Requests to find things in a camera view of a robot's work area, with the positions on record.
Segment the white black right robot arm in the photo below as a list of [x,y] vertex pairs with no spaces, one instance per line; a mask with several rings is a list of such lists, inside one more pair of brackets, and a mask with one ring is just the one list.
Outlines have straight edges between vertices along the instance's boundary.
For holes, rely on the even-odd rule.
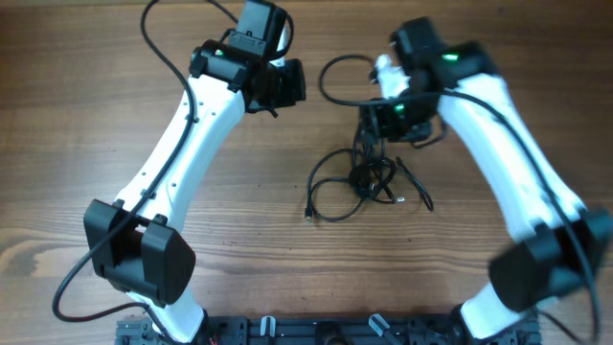
[[375,62],[381,98],[360,108],[365,139],[431,140],[440,117],[464,141],[503,214],[512,245],[459,309],[465,336],[485,342],[580,288],[593,290],[612,218],[589,211],[552,168],[480,44],[445,44],[426,17],[392,33]]

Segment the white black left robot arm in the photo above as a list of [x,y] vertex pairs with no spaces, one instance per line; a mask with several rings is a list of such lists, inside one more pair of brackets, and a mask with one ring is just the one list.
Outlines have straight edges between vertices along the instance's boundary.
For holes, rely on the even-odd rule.
[[246,2],[234,29],[193,51],[181,104],[140,172],[113,202],[93,200],[85,212],[96,274],[146,311],[162,343],[205,338],[207,313],[189,287],[195,254],[181,231],[197,186],[243,115],[305,99],[302,63],[285,59],[293,31],[281,7]]

